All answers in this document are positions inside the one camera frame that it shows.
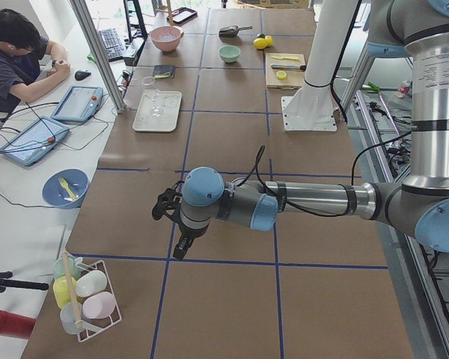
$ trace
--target white desk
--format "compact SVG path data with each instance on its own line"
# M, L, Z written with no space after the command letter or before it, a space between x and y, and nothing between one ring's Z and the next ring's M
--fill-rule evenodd
M90 70L92 75L78 82L85 86L101 86L103 80L95 63L87 60L90 52L77 24L64 41L72 64L71 76L57 86L51 93L32 103L58 102L69 86L77 81L73 74L76 70ZM125 64L122 61L112 63L115 78L118 78ZM41 192L45 181L51 175L66 168L79 168L92 180L97 161L106 144L116 111L112 101L105 96L104 105L96 117L103 121L90 119L82 126L70 130L64 139L68 146L80 148L95 135L103 131L82 150L72 150L58 144L40 162L24 168L0 155L0 193L14 203L25 205L44 205ZM38 114L50 115L54 107L36 108ZM22 111L10 117L4 126L22 130L36 120L32 111ZM16 133L10 130L0 132L6 138ZM0 136L0 147L5 139ZM44 209L12 206L0 197L0 271L12 271L16 280L35 282L52 281L53 263L60 248L67 242L75 223L79 209ZM33 289L8 288L0 293L0 309L36 318L40 312L46 292ZM26 340L0 336L0 359L20 358Z

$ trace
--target dark t-shirt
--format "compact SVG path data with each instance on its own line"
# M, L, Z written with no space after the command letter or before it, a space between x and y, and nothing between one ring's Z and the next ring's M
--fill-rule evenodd
M29 85L40 75L39 60L43 58L48 39L42 37L41 47L24 56L12 57L0 50L0 112L11 113L20 99L10 93L13 85Z

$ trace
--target red cylinder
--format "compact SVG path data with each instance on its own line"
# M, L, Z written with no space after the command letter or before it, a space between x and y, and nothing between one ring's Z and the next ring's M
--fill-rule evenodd
M0 335L28 339L36 319L0 310Z

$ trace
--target light blue tablet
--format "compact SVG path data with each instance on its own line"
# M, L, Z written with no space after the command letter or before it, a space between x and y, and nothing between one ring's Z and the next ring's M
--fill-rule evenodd
M102 88L71 86L51 118L63 122L85 122L97 112L102 98Z
M0 152L22 166L31 166L40 161L70 129L67 125L41 116L4 145Z

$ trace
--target cutting board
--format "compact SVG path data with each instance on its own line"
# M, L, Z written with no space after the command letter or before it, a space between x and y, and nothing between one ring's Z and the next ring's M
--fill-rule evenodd
M278 60L271 56L296 56L299 60ZM266 66L266 87L267 88L300 88L305 78L304 71L289 71L284 70L287 73L285 80L278 80L276 73L279 70L271 68L272 64L277 65L306 65L305 56L303 54L287 54L287 53L266 53L265 66Z

